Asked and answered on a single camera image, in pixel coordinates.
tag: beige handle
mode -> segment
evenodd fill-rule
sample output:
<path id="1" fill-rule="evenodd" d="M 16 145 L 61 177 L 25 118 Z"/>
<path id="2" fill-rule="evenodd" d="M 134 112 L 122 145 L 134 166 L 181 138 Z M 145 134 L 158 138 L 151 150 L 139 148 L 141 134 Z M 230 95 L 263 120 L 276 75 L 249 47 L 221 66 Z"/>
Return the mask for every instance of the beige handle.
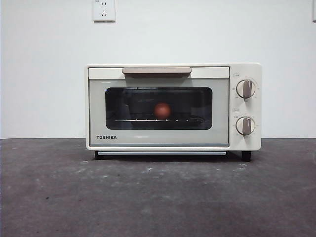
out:
<path id="1" fill-rule="evenodd" d="M 189 67 L 165 67 L 165 68 L 123 68 L 125 75 L 132 74 L 190 74 L 192 71 Z"/>

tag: cream toaster oven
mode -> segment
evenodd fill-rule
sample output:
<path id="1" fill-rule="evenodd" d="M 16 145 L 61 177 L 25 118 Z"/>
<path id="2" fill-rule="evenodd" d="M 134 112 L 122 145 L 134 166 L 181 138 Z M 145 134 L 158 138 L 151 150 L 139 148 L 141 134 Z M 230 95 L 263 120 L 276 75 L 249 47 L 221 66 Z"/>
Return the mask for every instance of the cream toaster oven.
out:
<path id="1" fill-rule="evenodd" d="M 104 155 L 225 155 L 261 147 L 261 66 L 92 64 L 86 147 Z"/>

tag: oven door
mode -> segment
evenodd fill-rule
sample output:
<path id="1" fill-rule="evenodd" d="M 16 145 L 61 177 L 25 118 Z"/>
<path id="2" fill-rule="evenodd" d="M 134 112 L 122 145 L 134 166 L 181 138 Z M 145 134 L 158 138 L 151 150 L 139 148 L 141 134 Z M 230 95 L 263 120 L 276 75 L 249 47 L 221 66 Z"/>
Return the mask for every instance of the oven door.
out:
<path id="1" fill-rule="evenodd" d="M 229 68 L 168 69 L 90 68 L 90 146 L 228 147 Z"/>

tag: glass window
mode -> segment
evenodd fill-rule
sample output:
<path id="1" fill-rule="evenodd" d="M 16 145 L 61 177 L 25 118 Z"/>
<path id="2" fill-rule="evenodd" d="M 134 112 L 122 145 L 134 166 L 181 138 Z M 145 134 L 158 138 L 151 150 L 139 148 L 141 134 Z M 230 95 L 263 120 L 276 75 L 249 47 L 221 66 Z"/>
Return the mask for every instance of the glass window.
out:
<path id="1" fill-rule="evenodd" d="M 208 87 L 112 87 L 105 91 L 106 127 L 207 130 L 212 126 Z"/>

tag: control knob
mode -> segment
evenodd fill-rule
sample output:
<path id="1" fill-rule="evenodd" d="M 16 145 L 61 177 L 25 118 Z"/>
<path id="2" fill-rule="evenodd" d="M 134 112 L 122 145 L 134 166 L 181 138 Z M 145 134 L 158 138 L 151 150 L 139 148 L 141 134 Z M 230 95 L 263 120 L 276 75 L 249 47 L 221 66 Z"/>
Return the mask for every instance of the control knob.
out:
<path id="1" fill-rule="evenodd" d="M 255 130 L 255 122 L 249 117 L 241 117 L 236 122 L 237 131 L 244 136 L 247 136 Z"/>
<path id="2" fill-rule="evenodd" d="M 251 80 L 242 80 L 236 87 L 237 94 L 244 99 L 250 98 L 255 93 L 256 86 Z"/>

